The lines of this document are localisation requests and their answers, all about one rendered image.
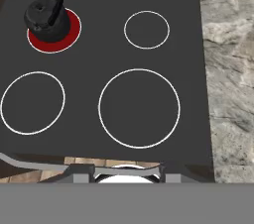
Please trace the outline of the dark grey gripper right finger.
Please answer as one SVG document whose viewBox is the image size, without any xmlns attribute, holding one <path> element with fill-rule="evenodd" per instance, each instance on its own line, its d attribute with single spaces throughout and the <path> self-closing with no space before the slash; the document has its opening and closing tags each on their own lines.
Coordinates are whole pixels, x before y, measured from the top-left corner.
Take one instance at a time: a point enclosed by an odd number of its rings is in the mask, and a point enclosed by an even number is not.
<svg viewBox="0 0 254 224">
<path fill-rule="evenodd" d="M 215 183 L 213 168 L 206 166 L 160 165 L 163 183 Z"/>
</svg>

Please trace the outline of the black kettle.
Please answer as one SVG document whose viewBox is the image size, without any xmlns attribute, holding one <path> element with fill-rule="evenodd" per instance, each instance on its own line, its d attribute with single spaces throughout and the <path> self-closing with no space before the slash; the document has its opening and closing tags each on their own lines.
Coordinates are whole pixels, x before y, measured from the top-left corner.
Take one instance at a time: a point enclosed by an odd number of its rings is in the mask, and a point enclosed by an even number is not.
<svg viewBox="0 0 254 224">
<path fill-rule="evenodd" d="M 64 0 L 35 0 L 25 11 L 24 22 L 41 42 L 63 40 L 70 30 L 70 19 Z"/>
</svg>

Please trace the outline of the dark grey hob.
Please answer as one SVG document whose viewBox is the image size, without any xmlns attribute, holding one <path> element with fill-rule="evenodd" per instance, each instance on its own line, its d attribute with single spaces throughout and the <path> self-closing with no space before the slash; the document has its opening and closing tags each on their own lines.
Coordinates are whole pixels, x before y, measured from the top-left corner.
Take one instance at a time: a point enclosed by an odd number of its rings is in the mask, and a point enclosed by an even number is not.
<svg viewBox="0 0 254 224">
<path fill-rule="evenodd" d="M 63 0 L 39 41 L 0 0 L 0 153 L 30 163 L 213 168 L 199 0 Z"/>
</svg>

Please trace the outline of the white round knob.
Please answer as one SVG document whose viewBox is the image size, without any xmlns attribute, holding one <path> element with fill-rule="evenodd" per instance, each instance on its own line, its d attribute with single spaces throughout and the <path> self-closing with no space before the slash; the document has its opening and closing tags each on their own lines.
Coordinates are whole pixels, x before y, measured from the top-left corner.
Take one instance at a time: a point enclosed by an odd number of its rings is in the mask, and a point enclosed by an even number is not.
<svg viewBox="0 0 254 224">
<path fill-rule="evenodd" d="M 99 174 L 95 181 L 97 183 L 158 183 L 160 180 L 154 174 L 149 176 Z"/>
</svg>

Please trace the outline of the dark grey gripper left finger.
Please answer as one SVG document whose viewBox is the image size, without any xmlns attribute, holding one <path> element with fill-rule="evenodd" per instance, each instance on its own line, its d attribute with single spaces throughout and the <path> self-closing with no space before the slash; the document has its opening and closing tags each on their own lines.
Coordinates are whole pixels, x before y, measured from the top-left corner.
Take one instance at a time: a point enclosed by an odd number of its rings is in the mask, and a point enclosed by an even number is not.
<svg viewBox="0 0 254 224">
<path fill-rule="evenodd" d="M 63 173 L 57 174 L 42 183 L 94 183 L 95 165 L 73 164 Z"/>
</svg>

